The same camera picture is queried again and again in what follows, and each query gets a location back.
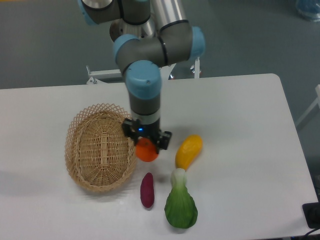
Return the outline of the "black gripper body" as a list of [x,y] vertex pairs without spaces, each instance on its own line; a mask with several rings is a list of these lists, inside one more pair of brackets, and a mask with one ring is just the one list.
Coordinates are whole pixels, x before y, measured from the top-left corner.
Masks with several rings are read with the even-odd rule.
[[132,127],[134,130],[133,141],[138,143],[140,138],[146,138],[151,140],[153,144],[158,144],[160,141],[160,119],[151,124],[142,124],[139,119],[132,121]]

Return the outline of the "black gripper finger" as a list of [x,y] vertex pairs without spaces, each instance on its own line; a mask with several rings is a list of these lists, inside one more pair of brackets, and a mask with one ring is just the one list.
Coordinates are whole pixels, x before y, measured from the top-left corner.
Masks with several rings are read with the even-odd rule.
[[161,150],[167,150],[170,140],[172,138],[171,131],[159,131],[156,138],[156,153],[159,154]]
[[132,119],[125,118],[121,124],[122,131],[125,137],[130,138],[134,145],[138,142],[138,134],[136,128],[136,122]]

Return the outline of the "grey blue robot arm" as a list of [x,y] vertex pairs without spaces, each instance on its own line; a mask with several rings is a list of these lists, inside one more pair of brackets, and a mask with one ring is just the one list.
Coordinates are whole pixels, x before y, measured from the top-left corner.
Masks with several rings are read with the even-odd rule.
[[206,49],[202,30],[190,25],[180,0],[80,0],[78,5],[90,25],[123,22],[113,57],[131,109],[131,118],[122,123],[124,135],[166,150],[172,133],[160,129],[160,69],[200,57]]

